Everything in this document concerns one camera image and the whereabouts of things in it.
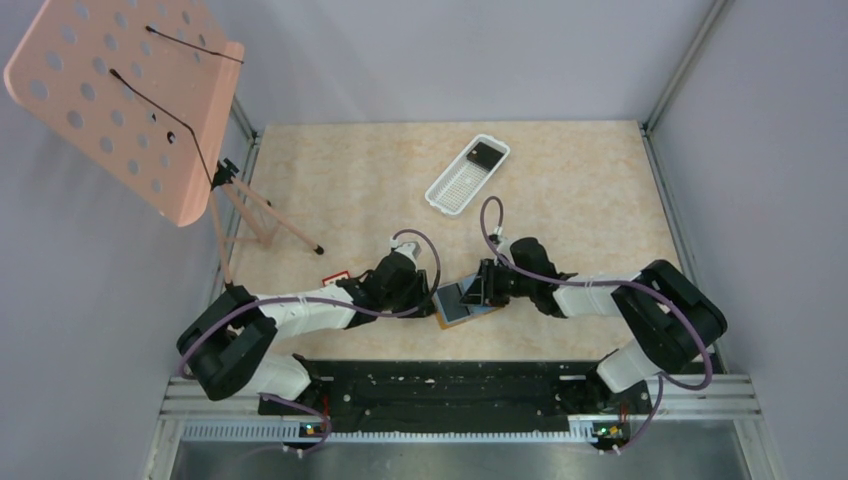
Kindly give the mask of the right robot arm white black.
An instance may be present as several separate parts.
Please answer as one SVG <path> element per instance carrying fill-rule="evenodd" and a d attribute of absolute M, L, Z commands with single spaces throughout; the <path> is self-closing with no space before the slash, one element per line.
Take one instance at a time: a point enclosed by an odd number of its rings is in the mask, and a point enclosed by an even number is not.
<path fill-rule="evenodd" d="M 655 375 L 676 374 L 721 338 L 721 310 L 664 259 L 635 273 L 587 276 L 556 269 L 534 237 L 499 245 L 481 261 L 459 302 L 500 308 L 528 299 L 554 318 L 619 317 L 633 338 L 588 374 L 604 394 L 619 394 Z"/>

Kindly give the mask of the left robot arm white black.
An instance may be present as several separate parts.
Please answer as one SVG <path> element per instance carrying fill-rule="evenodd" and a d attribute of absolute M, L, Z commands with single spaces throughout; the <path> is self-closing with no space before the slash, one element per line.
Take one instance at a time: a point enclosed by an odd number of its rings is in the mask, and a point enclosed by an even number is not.
<path fill-rule="evenodd" d="M 307 333 L 348 330 L 380 316 L 415 318 L 434 311 L 427 273 L 413 254 L 395 249 L 363 277 L 286 296 L 253 295 L 231 285 L 176 342 L 189 372 L 211 401 L 236 394 L 298 399 L 314 374 L 305 359 L 272 351 Z"/>

